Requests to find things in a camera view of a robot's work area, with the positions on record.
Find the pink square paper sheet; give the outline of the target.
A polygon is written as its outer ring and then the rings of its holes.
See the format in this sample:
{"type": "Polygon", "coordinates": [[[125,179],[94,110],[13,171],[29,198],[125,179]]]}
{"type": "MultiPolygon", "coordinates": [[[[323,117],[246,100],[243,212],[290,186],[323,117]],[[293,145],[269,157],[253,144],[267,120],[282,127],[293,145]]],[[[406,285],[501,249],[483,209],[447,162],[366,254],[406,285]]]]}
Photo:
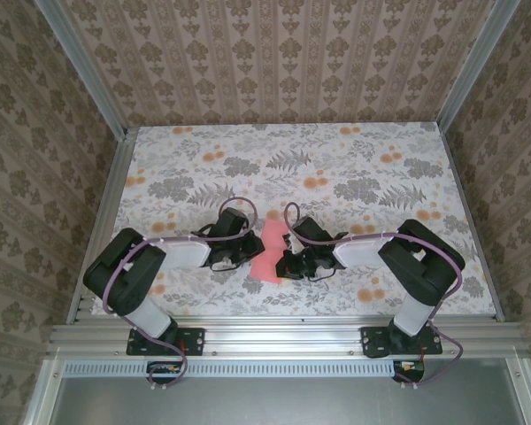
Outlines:
{"type": "Polygon", "coordinates": [[[266,220],[260,235],[265,250],[251,261],[249,277],[261,282],[281,284],[276,264],[288,249],[284,236],[289,232],[287,225],[279,220],[266,220]]]}

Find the grey sheet metal panel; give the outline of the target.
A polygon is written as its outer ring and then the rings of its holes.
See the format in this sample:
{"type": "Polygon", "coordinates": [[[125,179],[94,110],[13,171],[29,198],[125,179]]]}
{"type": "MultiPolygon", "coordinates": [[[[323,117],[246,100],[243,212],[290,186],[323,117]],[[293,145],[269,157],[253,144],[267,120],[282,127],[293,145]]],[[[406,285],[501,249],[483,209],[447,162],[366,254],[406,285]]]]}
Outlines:
{"type": "Polygon", "coordinates": [[[22,425],[531,425],[531,362],[465,359],[417,389],[385,377],[191,377],[42,366],[22,425]]]}

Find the floral patterned table cover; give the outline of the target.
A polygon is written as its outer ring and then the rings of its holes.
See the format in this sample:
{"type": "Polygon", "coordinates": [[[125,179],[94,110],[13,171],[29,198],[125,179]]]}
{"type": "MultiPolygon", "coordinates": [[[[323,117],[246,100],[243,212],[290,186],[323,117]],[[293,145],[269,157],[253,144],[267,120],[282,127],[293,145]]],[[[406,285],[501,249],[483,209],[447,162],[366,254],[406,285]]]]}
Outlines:
{"type": "MultiPolygon", "coordinates": [[[[461,288],[443,314],[487,315],[495,299],[435,123],[143,127],[114,227],[181,236],[216,220],[220,204],[265,224],[297,210],[331,234],[422,222],[463,257],[461,288]]],[[[150,297],[174,316],[393,314],[404,290],[386,267],[274,282],[242,266],[162,267],[150,297]]]]}

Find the aluminium mounting rail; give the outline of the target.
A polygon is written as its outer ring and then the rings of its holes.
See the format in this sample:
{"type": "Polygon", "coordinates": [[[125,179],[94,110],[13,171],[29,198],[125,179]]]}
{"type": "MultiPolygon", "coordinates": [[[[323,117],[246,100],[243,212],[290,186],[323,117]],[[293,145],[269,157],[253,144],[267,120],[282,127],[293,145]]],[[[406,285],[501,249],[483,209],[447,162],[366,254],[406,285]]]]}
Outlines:
{"type": "MultiPolygon", "coordinates": [[[[360,330],[385,326],[374,317],[210,317],[180,318],[184,328],[204,328],[204,358],[210,359],[346,359],[362,358],[360,330]]],[[[459,345],[464,358],[524,357],[527,344],[515,323],[489,317],[440,317],[443,357],[459,345]]],[[[50,359],[123,359],[129,327],[117,318],[93,318],[58,325],[50,334],[50,359]]]]}

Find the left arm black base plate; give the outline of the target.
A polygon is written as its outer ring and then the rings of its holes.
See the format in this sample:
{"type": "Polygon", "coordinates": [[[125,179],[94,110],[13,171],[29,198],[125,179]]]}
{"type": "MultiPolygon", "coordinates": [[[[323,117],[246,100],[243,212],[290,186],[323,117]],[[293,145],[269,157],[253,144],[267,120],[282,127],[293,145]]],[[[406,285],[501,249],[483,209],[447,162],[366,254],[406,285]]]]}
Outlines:
{"type": "MultiPolygon", "coordinates": [[[[161,341],[172,344],[186,356],[202,356],[204,350],[204,328],[177,328],[174,333],[165,333],[161,341]]],[[[129,332],[126,354],[129,356],[172,356],[175,352],[160,344],[155,344],[137,330],[129,332]]]]}

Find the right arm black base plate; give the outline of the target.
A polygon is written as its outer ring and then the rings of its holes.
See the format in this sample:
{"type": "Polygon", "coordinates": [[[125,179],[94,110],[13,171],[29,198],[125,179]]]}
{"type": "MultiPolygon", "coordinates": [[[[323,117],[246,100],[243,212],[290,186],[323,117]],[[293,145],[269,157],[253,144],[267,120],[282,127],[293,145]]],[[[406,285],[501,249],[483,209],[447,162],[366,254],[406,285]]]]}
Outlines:
{"type": "Polygon", "coordinates": [[[443,353],[441,338],[430,327],[424,327],[416,336],[390,327],[363,327],[360,335],[363,353],[370,359],[443,353]]]}

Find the aluminium side rail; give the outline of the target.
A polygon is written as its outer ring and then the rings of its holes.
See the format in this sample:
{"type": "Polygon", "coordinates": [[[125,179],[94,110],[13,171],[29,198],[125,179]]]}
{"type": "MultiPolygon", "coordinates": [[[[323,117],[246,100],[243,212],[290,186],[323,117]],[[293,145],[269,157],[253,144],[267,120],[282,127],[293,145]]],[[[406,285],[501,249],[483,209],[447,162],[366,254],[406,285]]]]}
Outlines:
{"type": "Polygon", "coordinates": [[[134,154],[138,130],[138,127],[128,129],[123,140],[117,143],[104,192],[98,207],[95,224],[82,262],[79,279],[68,310],[65,321],[67,325],[73,325],[76,322],[81,300],[89,292],[83,283],[86,270],[111,240],[119,209],[119,202],[134,154]]]}

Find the aluminium frame post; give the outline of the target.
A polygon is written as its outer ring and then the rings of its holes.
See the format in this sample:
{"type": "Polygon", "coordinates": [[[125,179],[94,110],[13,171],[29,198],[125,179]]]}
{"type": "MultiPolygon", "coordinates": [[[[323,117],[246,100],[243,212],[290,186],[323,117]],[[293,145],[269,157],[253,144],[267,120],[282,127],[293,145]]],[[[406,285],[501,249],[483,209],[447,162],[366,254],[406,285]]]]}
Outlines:
{"type": "Polygon", "coordinates": [[[496,0],[493,5],[438,113],[436,122],[442,135],[446,134],[469,96],[518,6],[519,0],[496,0]]]}
{"type": "Polygon", "coordinates": [[[85,29],[100,39],[103,34],[97,0],[35,0],[98,111],[117,141],[125,139],[127,123],[112,90],[86,41],[85,29]]]}

